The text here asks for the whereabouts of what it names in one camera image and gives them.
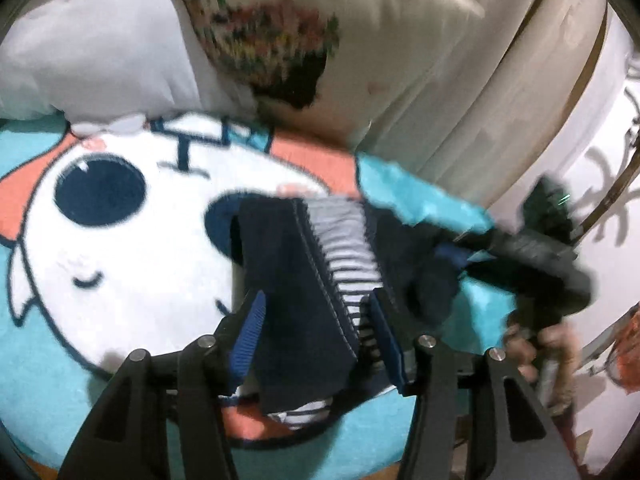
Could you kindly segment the person right hand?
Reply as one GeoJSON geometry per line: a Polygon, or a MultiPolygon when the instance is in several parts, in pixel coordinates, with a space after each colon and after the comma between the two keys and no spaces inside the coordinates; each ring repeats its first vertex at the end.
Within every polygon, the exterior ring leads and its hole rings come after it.
{"type": "Polygon", "coordinates": [[[508,323],[502,340],[506,356],[531,385],[540,383],[540,370],[535,365],[538,356],[542,356],[544,362],[556,362],[551,393],[544,406],[552,415],[559,415],[574,401],[574,374],[580,364],[579,341],[567,322],[544,328],[534,337],[534,342],[525,335],[520,324],[515,321],[508,323]]]}

